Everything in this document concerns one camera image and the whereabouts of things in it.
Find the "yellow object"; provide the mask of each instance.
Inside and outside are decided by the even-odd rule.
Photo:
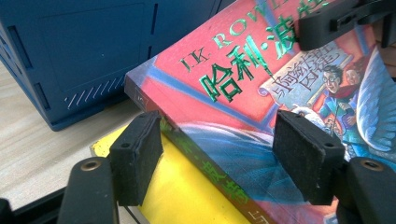
[[[96,156],[105,157],[125,127],[94,145]],[[161,136],[163,154],[139,210],[151,224],[249,223],[210,181],[173,145]]]

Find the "white wing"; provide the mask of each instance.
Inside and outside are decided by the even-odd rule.
[[[375,48],[361,83],[358,129],[364,141],[380,152],[396,151],[396,85]]]

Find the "blue crate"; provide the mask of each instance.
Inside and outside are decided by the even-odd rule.
[[[126,72],[232,1],[2,0],[0,60],[59,131],[126,99]]]

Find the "harry potter book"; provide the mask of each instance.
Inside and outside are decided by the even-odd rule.
[[[305,202],[274,156],[278,109],[340,138],[346,160],[396,169],[396,86],[372,28],[311,51],[296,41],[294,22],[330,2],[236,1],[126,76],[126,93],[161,110],[163,133],[252,223],[337,221],[337,199]]]

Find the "table surface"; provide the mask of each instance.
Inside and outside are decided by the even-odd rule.
[[[65,187],[72,167],[92,156],[90,146],[139,113],[125,100],[54,132],[0,63],[0,197],[15,210]]]

